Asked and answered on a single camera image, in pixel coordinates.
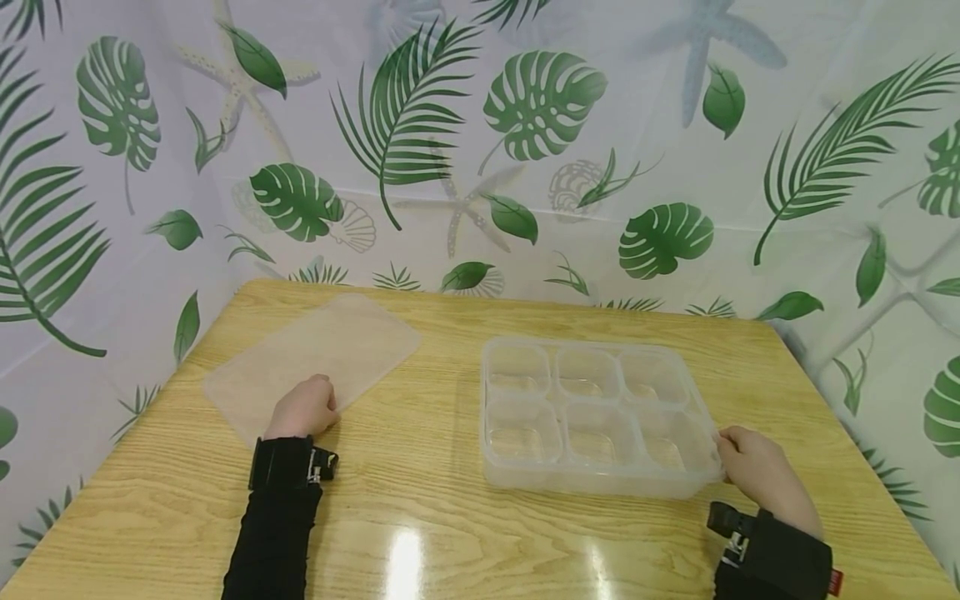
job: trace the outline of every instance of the green leaf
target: green leaf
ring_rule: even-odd
[[[631,219],[620,236],[620,266],[634,279],[677,270],[678,258],[703,256],[713,243],[713,222],[691,204],[661,204]]]
[[[457,265],[444,277],[440,286],[441,294],[447,290],[469,290],[473,289],[484,280],[487,272],[493,268],[482,262],[465,262]]]
[[[177,251],[190,248],[197,238],[204,237],[197,220],[181,208],[164,214],[158,221],[147,227],[144,233],[162,235],[166,238],[167,244],[170,244],[170,248]]]
[[[140,49],[114,36],[101,37],[77,66],[77,84],[90,143],[105,155],[126,155],[127,164],[147,171],[156,159],[160,125]],[[126,192],[133,214],[129,187]]]
[[[930,286],[926,289],[926,291],[934,294],[942,294],[944,296],[960,297],[960,277],[944,279],[940,283]]]
[[[520,27],[520,24],[523,23],[523,19],[527,18],[527,13],[533,10],[531,19],[537,18],[537,14],[540,13],[540,10],[546,5],[550,4],[550,0],[473,0],[473,4],[490,3],[493,3],[493,5],[478,14],[473,20],[487,25],[489,23],[493,23],[497,19],[502,18],[503,22],[500,23],[500,29],[502,30],[514,17],[517,9],[519,9],[521,5],[523,6],[523,12],[519,14],[519,17],[516,20],[516,26],[518,28]]]
[[[393,261],[390,263],[390,274],[373,274],[373,287],[383,290],[398,290],[400,292],[416,292],[420,288],[420,282],[413,279],[407,269],[404,267],[398,273],[394,267]]]
[[[928,148],[930,176],[920,188],[920,208],[931,215],[960,218],[960,121],[933,138]]]
[[[860,395],[863,390],[863,383],[867,380],[867,356],[863,353],[863,350],[857,349],[856,353],[860,357],[860,369],[857,373],[851,372],[850,368],[847,367],[839,358],[834,358],[833,362],[836,364],[837,369],[840,370],[840,374],[843,375],[844,381],[847,384],[847,391],[844,393],[843,403],[852,415],[856,417],[856,412],[860,410]]]
[[[226,225],[218,225],[217,227],[218,227],[218,228],[224,228],[224,229],[226,229],[227,231],[229,231],[229,233],[224,236],[224,239],[225,239],[225,240],[236,239],[236,240],[238,240],[238,241],[240,242],[240,246],[237,246],[237,247],[234,248],[232,251],[230,251],[230,256],[227,257],[227,262],[230,262],[230,260],[232,260],[233,257],[236,256],[237,254],[244,254],[244,253],[246,253],[246,254],[253,254],[254,256],[256,256],[257,258],[259,258],[260,260],[262,260],[262,261],[264,261],[264,262],[269,262],[269,263],[276,264],[276,263],[274,262],[273,257],[270,256],[269,254],[267,254],[267,251],[265,251],[265,250],[263,250],[262,248],[260,248],[260,247],[256,244],[256,242],[254,242],[253,240],[251,240],[251,239],[250,239],[249,237],[247,237],[246,235],[244,235],[244,234],[242,234],[242,233],[236,233],[235,231],[233,231],[233,229],[227,227]]]
[[[66,347],[103,357],[105,350],[78,344],[52,321],[109,240],[97,222],[84,224],[93,203],[72,202],[83,189],[76,181],[83,169],[52,164],[52,156],[62,154],[54,147],[64,134],[44,137],[41,126],[53,111],[28,111],[37,106],[34,95],[42,85],[31,82],[35,71],[13,73],[25,52],[0,50],[0,325],[36,321]]]
[[[559,285],[565,285],[568,288],[574,289],[580,294],[589,297],[590,290],[587,288],[587,282],[580,276],[579,273],[574,271],[570,267],[570,261],[566,259],[566,256],[562,252],[557,252],[560,257],[564,260],[565,265],[557,265],[558,269],[563,269],[566,272],[567,279],[544,279],[546,283],[557,283]]]
[[[637,312],[650,312],[663,306],[663,300],[659,298],[627,298],[614,302],[610,300],[603,304],[604,308],[616,308],[617,310],[635,310]]]
[[[866,165],[897,151],[883,134],[918,127],[908,120],[909,115],[934,110],[924,105],[924,98],[954,91],[960,84],[960,62],[948,62],[949,58],[917,61],[891,75],[857,96],[824,130],[832,116],[829,112],[793,157],[792,165],[787,163],[794,131],[782,146],[778,139],[763,177],[764,195],[774,216],[756,244],[754,265],[760,264],[764,244],[777,223],[843,204],[853,190],[852,180],[868,175]]]
[[[740,124],[747,95],[733,71],[717,64],[709,67],[710,86],[704,95],[704,116],[727,139]]]
[[[0,406],[0,448],[13,441],[17,426],[18,423],[13,412],[9,408]]]
[[[397,230],[401,230],[387,203],[386,185],[409,185],[450,177],[447,159],[435,151],[455,148],[452,144],[424,134],[456,133],[453,126],[465,121],[445,104],[446,98],[469,96],[456,84],[472,75],[453,75],[453,65],[474,60],[478,47],[467,42],[480,35],[476,27],[456,27],[456,19],[434,35],[437,21],[428,30],[422,27],[400,44],[384,61],[373,78],[370,97],[364,106],[364,70],[360,69],[357,117],[354,121],[340,89],[340,107],[333,95],[330,104],[340,132],[350,150],[380,182],[380,202]]]
[[[584,197],[580,200],[580,203],[577,204],[577,208],[583,208],[584,206],[598,203],[601,200],[606,200],[610,196],[630,185],[630,182],[637,177],[649,173],[654,167],[657,166],[657,164],[655,164],[653,167],[650,167],[643,173],[640,173],[640,163],[638,162],[636,167],[634,167],[634,171],[626,178],[622,180],[613,180],[613,170],[616,168],[616,150],[610,148],[610,159],[607,161],[607,170],[604,172],[603,177],[600,178],[600,181],[587,190],[587,193],[584,194]]]
[[[287,78],[283,75],[283,69],[274,53],[250,32],[227,23],[218,22],[218,24],[227,32],[233,44],[233,54],[236,55],[237,62],[247,75],[250,75],[254,81],[280,92],[286,100]]]
[[[250,184],[263,212],[297,241],[313,242],[330,233],[327,222],[344,218],[344,205],[330,184],[296,164],[263,167]]]
[[[856,293],[860,297],[859,307],[876,294],[880,283],[887,272],[887,242],[883,233],[877,228],[870,228],[870,246],[860,259],[860,266],[856,269]]]
[[[899,467],[886,467],[886,459],[877,457],[875,448],[865,448],[864,444],[854,436],[853,432],[848,431],[848,433],[853,443],[856,444],[857,449],[863,454],[863,458],[867,460],[867,464],[870,465],[876,473],[876,476],[880,479],[880,483],[883,484],[883,487],[887,489],[887,492],[893,496],[894,501],[900,506],[903,514],[915,520],[929,521],[930,519],[924,515],[924,511],[929,510],[928,507],[923,504],[923,502],[912,499],[920,494],[920,491],[915,487],[916,484],[912,481],[901,479],[899,473],[903,471],[903,469]]]
[[[30,32],[34,25],[34,20],[40,29],[40,37],[46,38],[46,8],[45,0],[20,0],[20,7],[16,14],[10,19],[10,25],[4,33],[4,41],[16,32],[16,40],[19,41]],[[12,0],[0,1],[0,10],[13,4]],[[57,9],[57,20],[60,22],[60,30],[63,31],[63,9],[60,0],[54,0],[54,8]]]
[[[197,150],[193,155],[193,163],[196,165],[197,175],[199,175],[206,164],[223,150],[224,144],[227,143],[228,132],[224,130],[224,122],[220,121],[220,135],[207,137],[204,124],[200,122],[200,119],[193,113],[193,110],[187,107],[186,113],[190,116],[190,122],[193,123],[193,131],[197,135]]]
[[[537,236],[540,232],[537,228],[537,218],[534,213],[513,198],[494,194],[482,194],[482,196],[490,201],[493,224],[498,229],[504,233],[530,240],[531,244],[537,245]]]
[[[736,311],[733,310],[733,302],[724,300],[718,296],[708,308],[701,308],[696,304],[690,304],[686,309],[687,314],[698,317],[716,317],[718,319],[732,319],[736,317]]]
[[[756,319],[758,321],[770,321],[771,319],[793,321],[805,317],[815,310],[824,310],[824,304],[807,292],[790,292],[768,306]]]
[[[514,160],[559,155],[606,91],[607,77],[567,52],[526,52],[507,60],[483,108],[487,123],[504,137],[480,165],[480,175],[500,144]]]
[[[194,292],[190,300],[183,306],[180,319],[177,321],[177,334],[174,336],[174,358],[179,366],[186,358],[190,347],[197,340],[200,333],[200,306],[197,304],[197,294]]]
[[[937,373],[924,398],[924,433],[947,458],[960,456],[960,356]]]

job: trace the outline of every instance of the palm leaf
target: palm leaf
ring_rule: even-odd
[[[954,91],[960,84],[960,62],[949,62],[949,58],[917,61],[891,75],[857,96],[824,130],[832,111],[828,113],[790,165],[787,163],[796,126],[782,146],[781,140],[777,140],[763,177],[767,205],[774,217],[756,244],[754,265],[760,264],[763,246],[778,222],[843,204],[851,194],[852,180],[868,175],[865,165],[897,151],[883,134],[919,127],[908,117],[936,110],[924,107],[920,101]]]
[[[147,410],[147,407],[150,406],[150,403],[154,401],[156,393],[160,391],[160,386],[155,385],[153,388],[148,390],[147,388],[140,388],[136,386],[136,393],[133,397],[133,405],[124,402],[120,398],[117,398],[117,402],[120,403],[120,406],[123,406],[128,413],[131,414],[130,418],[120,425],[120,427],[113,432],[113,435],[110,436],[111,439],[116,439],[116,442],[120,442],[124,434],[127,432],[127,429],[130,428],[133,423],[139,419],[140,415],[143,414],[143,411]]]
[[[65,137],[27,141],[40,137],[38,129],[52,110],[12,125],[19,111],[36,104],[31,97],[42,87],[31,84],[36,71],[12,75],[24,52],[0,51],[0,323],[36,321],[68,348],[103,357],[105,350],[74,342],[51,321],[80,289],[109,240],[95,221],[81,225],[93,203],[68,203],[83,189],[75,182],[81,167],[24,168],[43,164],[44,152]]]
[[[306,269],[299,269],[287,278],[300,283],[340,285],[340,283],[347,278],[347,273],[349,273],[349,269],[341,269],[340,267],[334,269],[332,265],[316,265],[307,267]]]
[[[663,300],[659,298],[638,298],[634,300],[633,298],[627,298],[625,300],[617,300],[614,302],[610,300],[606,304],[602,304],[605,308],[616,308],[618,310],[636,310],[636,311],[651,311],[657,310],[663,306]]]
[[[502,18],[503,22],[500,23],[500,29],[507,26],[507,23],[514,17],[520,5],[523,5],[523,12],[520,13],[519,19],[516,20],[516,26],[518,28],[523,22],[523,19],[527,18],[527,14],[531,9],[533,9],[531,19],[535,19],[537,18],[537,14],[540,13],[540,10],[550,4],[550,0],[473,0],[473,4],[489,4],[490,2],[493,2],[493,5],[481,12],[473,20],[487,25]]]
[[[6,40],[16,32],[16,39],[19,41],[30,32],[30,28],[34,25],[34,20],[40,28],[40,37],[46,37],[46,25],[47,25],[47,16],[46,16],[46,7],[44,2],[46,0],[20,0],[20,8],[17,9],[16,14],[10,20],[10,25],[7,26],[7,31],[4,32],[3,38]],[[0,10],[5,9],[9,5],[13,4],[13,0],[5,0],[0,2]],[[54,8],[57,9],[57,20],[60,22],[60,30],[63,31],[63,7],[60,5],[60,0],[54,0]]]
[[[924,511],[928,510],[929,507],[916,499],[920,491],[914,487],[915,484],[912,481],[904,480],[898,475],[903,469],[900,467],[887,467],[886,459],[881,459],[877,456],[875,448],[864,447],[864,444],[854,436],[853,432],[848,430],[847,433],[850,435],[853,443],[856,444],[857,449],[860,450],[860,453],[863,454],[863,458],[867,460],[867,463],[874,470],[876,476],[880,478],[883,487],[893,496],[894,501],[897,502],[903,514],[919,521],[929,521],[930,519],[924,515]]]
[[[83,488],[84,488],[84,479],[81,477],[80,489],[82,490]],[[43,540],[43,537],[46,536],[47,533],[53,528],[54,523],[57,521],[57,519],[60,518],[60,515],[63,514],[63,511],[65,511],[66,508],[70,506],[70,503],[72,501],[73,501],[73,491],[70,489],[70,486],[66,487],[66,492],[63,494],[63,503],[61,505],[58,505],[57,501],[54,500],[53,498],[48,499],[47,511],[44,511],[43,509],[40,509],[40,508],[36,509],[37,514],[40,516],[40,521],[42,521],[43,523],[42,530],[26,527],[22,523],[18,523],[17,529],[20,531],[20,535],[22,535],[25,538],[25,540],[16,544],[15,546],[22,550],[27,550],[28,554],[31,551],[33,551],[34,548],[36,548],[36,545],[39,544]],[[13,566],[19,567],[26,560],[27,560],[27,557],[22,556],[19,558],[12,559],[10,561],[10,564],[12,564]]]
[[[378,287],[383,290],[398,290],[400,292],[416,292],[420,288],[420,282],[416,281],[407,273],[406,267],[400,269],[398,273],[394,267],[394,263],[390,263],[390,274],[382,275],[380,273],[373,274],[373,287]]]
[[[379,179],[380,201],[397,230],[401,227],[387,203],[385,185],[407,185],[450,177],[446,158],[431,151],[456,146],[420,136],[424,133],[456,133],[452,126],[465,122],[438,101],[443,97],[469,96],[452,85],[468,80],[472,75],[448,75],[443,71],[458,62],[476,59],[472,52],[479,48],[467,46],[466,42],[480,35],[481,30],[455,25],[456,19],[435,36],[437,21],[434,21],[429,30],[420,27],[400,44],[377,70],[366,106],[364,70],[361,68],[357,120],[347,106],[343,89],[340,89],[339,108],[330,95],[340,131],[360,164]]]
[[[718,296],[707,308],[690,304],[686,309],[686,313],[699,317],[716,317],[718,319],[732,319],[736,317],[736,311],[733,310],[733,302],[731,300],[724,300],[722,296]]]

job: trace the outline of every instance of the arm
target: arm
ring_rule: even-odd
[[[827,597],[832,556],[813,500],[783,449],[743,427],[720,432],[717,444],[727,476],[769,514],[754,521],[742,554],[731,550],[717,567],[715,600],[812,600]],[[798,598],[770,581],[806,588]]]
[[[303,444],[338,420],[336,407],[329,378],[314,375],[277,403],[262,440]],[[302,600],[307,543],[322,495],[318,484],[251,492],[222,600]]]

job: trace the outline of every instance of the wooden table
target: wooden table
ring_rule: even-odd
[[[204,397],[206,375],[344,288],[243,287],[150,410],[0,592],[29,598],[219,598],[250,452]],[[913,528],[766,324],[541,302],[359,291],[420,349],[322,439],[343,456],[311,539],[308,597],[711,597],[722,544],[708,502],[490,488],[478,445],[480,348],[492,336],[641,342],[678,351],[720,425],[786,449],[846,572],[845,600],[956,597]]]

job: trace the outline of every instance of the clear plastic tray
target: clear plastic tray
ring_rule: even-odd
[[[669,348],[494,338],[482,377],[495,486],[689,498],[723,478],[716,426]]]

